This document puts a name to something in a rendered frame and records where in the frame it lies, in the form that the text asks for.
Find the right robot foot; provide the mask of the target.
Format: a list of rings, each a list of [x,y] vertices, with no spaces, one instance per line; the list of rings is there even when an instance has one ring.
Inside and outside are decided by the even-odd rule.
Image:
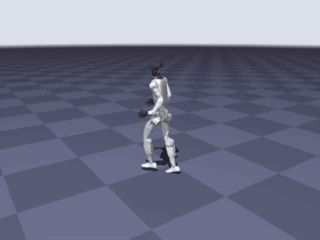
[[[169,168],[168,170],[166,170],[165,172],[167,173],[171,173],[171,172],[178,172],[180,171],[180,168],[178,166],[175,166],[174,168]]]

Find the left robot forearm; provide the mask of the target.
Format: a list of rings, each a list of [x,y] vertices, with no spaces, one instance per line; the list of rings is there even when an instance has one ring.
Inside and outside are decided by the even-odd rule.
[[[158,99],[157,100],[157,103],[155,104],[154,108],[150,111],[147,111],[147,114],[148,115],[154,115],[157,113],[157,111],[161,108],[162,106],[162,103],[163,103],[163,100],[162,99]]]

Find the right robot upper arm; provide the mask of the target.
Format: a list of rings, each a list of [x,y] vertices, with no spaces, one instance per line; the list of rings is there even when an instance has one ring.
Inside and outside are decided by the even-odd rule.
[[[166,87],[167,87],[167,99],[171,98],[172,97],[172,94],[171,94],[171,91],[170,91],[170,87],[168,85],[168,80],[166,77],[164,77],[165,80],[166,80]]]

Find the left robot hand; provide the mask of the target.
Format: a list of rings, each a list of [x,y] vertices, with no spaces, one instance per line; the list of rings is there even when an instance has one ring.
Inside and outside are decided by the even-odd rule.
[[[142,109],[140,109],[141,111],[139,111],[138,113],[138,115],[139,115],[139,117],[140,118],[144,118],[144,117],[146,117],[146,116],[150,116],[150,115],[148,115],[148,111],[151,111],[151,110],[147,110],[147,111],[145,111],[145,110],[142,110]],[[142,116],[142,117],[141,117]]]

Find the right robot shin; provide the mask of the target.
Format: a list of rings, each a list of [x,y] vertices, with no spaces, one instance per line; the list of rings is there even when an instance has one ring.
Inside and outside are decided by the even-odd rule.
[[[175,168],[176,162],[175,162],[175,156],[176,156],[176,150],[175,150],[175,143],[173,146],[166,146],[167,155],[169,157],[171,168]]]

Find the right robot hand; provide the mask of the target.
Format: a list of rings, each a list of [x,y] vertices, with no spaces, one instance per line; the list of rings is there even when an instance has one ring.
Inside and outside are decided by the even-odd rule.
[[[149,106],[154,105],[153,98],[149,98],[149,100],[147,100],[146,102],[148,103],[148,104],[146,103],[147,106],[148,106],[148,105],[149,105]],[[148,106],[148,107],[149,107],[149,106]]]

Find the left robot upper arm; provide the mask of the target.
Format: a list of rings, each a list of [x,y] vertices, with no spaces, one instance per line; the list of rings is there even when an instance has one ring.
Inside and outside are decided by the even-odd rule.
[[[158,84],[156,81],[153,81],[149,84],[150,89],[154,92],[155,96],[158,97],[158,99],[162,99],[162,103],[164,102],[164,98],[158,88]],[[157,99],[157,101],[158,101]]]

